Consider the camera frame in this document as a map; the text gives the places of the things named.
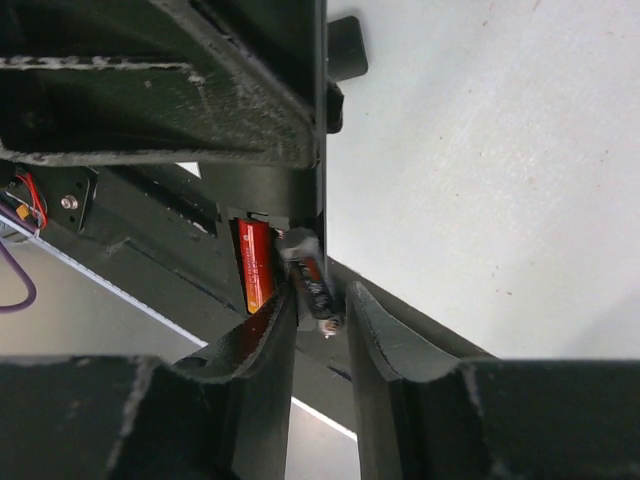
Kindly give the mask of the black silver battery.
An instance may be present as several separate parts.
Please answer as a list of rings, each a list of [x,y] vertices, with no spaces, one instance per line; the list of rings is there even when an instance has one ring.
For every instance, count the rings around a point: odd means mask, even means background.
[[[277,239],[276,249],[318,331],[325,338],[337,335],[344,325],[343,307],[316,233],[304,227],[292,228]]]

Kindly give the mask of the red orange battery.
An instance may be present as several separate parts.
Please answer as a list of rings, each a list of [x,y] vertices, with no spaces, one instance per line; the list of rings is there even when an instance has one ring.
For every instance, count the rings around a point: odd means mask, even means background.
[[[238,232],[247,309],[254,314],[275,289],[271,232],[264,222],[239,220]]]

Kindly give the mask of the black battery cover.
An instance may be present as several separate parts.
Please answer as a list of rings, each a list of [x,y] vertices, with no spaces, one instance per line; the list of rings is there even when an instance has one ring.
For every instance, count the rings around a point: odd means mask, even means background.
[[[328,73],[336,82],[365,75],[369,69],[359,19],[346,16],[328,24]]]

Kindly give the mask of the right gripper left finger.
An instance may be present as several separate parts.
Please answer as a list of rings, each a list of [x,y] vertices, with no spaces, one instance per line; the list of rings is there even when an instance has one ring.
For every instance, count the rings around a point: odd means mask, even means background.
[[[281,287],[217,342],[154,356],[5,357],[5,479],[281,479],[296,295]]]

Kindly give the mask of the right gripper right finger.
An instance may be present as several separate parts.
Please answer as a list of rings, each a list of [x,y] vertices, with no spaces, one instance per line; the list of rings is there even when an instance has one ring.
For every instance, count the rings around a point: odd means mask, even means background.
[[[365,479],[635,479],[635,360],[455,357],[346,294]]]

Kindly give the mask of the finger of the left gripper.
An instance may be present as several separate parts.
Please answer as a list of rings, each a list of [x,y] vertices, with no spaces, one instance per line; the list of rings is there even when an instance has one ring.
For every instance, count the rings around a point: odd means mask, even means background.
[[[326,90],[326,130],[328,134],[339,133],[343,127],[344,95],[333,80],[329,80]]]
[[[316,1],[5,1],[1,156],[47,167],[320,155]]]

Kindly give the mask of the black remote control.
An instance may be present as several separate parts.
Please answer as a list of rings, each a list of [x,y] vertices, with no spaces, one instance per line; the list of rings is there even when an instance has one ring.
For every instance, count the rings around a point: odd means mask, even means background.
[[[203,68],[201,178],[240,255],[238,227],[324,230],[330,98],[323,1],[192,1]]]

